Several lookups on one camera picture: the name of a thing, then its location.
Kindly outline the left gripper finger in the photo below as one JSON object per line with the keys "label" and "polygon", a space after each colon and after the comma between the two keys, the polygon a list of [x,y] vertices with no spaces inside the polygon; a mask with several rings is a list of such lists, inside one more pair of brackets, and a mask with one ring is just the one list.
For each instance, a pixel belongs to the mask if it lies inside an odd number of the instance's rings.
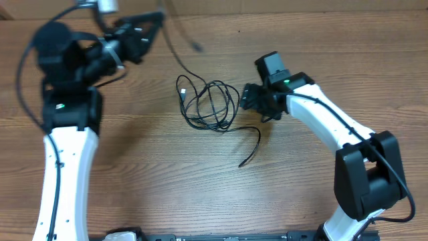
{"label": "left gripper finger", "polygon": [[139,42],[138,42],[138,55],[139,60],[142,60],[146,55],[152,44],[154,43],[156,36],[163,26],[162,21],[143,21],[138,24],[140,30],[138,31]]}
{"label": "left gripper finger", "polygon": [[138,27],[143,23],[152,23],[151,29],[158,29],[162,26],[164,19],[165,14],[162,11],[152,11],[139,15],[125,16],[115,21],[115,29],[120,29],[127,25]]}

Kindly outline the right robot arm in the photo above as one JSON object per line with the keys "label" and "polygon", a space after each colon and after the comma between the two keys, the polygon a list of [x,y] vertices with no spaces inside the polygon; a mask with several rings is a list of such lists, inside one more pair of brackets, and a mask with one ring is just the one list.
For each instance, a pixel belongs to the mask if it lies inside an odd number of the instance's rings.
{"label": "right robot arm", "polygon": [[334,195],[338,207],[317,230],[289,231],[286,240],[379,240],[370,224],[387,221],[381,214],[413,197],[407,187],[398,140],[377,133],[338,108],[303,72],[291,74],[278,52],[255,62],[262,83],[246,84],[241,108],[255,110],[262,122],[284,113],[300,120],[335,156]]}

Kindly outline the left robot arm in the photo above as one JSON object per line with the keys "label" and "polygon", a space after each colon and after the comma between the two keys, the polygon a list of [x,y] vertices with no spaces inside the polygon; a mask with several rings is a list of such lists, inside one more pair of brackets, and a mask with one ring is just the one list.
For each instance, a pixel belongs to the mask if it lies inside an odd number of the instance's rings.
{"label": "left robot arm", "polygon": [[139,64],[165,15],[118,19],[102,37],[51,21],[33,44],[44,73],[45,172],[35,240],[87,240],[90,170],[98,148],[103,98],[99,87],[125,62]]}

